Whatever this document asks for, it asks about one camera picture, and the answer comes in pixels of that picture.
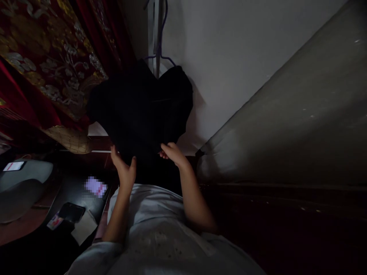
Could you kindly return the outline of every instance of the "gray wall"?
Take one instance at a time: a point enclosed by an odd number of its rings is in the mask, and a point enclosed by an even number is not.
[[[195,87],[183,151],[205,144],[345,2],[169,0],[163,55]]]
[[[325,24],[203,147],[199,177],[367,182],[366,18],[352,2]]]

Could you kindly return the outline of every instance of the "table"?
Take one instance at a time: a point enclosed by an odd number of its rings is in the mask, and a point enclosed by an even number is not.
[[[91,175],[104,181],[108,189],[98,198],[84,189],[89,175],[83,173],[63,176],[62,185],[44,222],[31,234],[0,247],[0,262],[6,274],[64,274],[72,262],[91,246],[97,229],[79,246],[70,234],[74,224],[64,220],[54,231],[46,225],[66,202],[90,210],[99,224],[114,174]]]

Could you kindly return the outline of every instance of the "gray cushion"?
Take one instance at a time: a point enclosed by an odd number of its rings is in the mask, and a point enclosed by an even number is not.
[[[40,199],[53,164],[38,160],[26,161],[18,171],[0,174],[0,223],[12,222],[23,216]]]

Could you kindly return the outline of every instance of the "pixelated screen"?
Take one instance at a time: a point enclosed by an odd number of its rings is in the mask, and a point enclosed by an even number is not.
[[[98,198],[102,198],[107,190],[107,185],[103,184],[103,182],[99,181],[97,178],[90,176],[85,182],[84,188],[92,192]]]

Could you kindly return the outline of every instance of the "black garment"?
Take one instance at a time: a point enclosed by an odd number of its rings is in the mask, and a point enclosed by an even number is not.
[[[180,183],[177,167],[158,153],[161,143],[176,143],[185,133],[192,93],[182,67],[173,67],[156,79],[140,60],[128,73],[115,75],[91,91],[87,115],[106,130],[126,164],[136,156],[137,183],[179,194],[180,185],[169,185]]]

